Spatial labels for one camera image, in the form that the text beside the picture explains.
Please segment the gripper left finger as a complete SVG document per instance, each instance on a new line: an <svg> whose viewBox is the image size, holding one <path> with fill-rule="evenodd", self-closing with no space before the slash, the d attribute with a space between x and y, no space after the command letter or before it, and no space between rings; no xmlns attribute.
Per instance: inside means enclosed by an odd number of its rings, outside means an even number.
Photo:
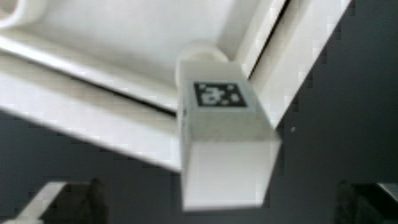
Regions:
<svg viewBox="0 0 398 224"><path fill-rule="evenodd" d="M89 182L48 182L11 224L109 224L100 179Z"/></svg>

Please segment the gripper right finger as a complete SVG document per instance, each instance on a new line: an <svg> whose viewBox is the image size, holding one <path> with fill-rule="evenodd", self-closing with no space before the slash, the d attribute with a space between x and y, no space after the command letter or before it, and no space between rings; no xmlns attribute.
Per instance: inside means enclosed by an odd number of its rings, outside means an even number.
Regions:
<svg viewBox="0 0 398 224"><path fill-rule="evenodd" d="M338 184L333 224L398 224L398 183Z"/></svg>

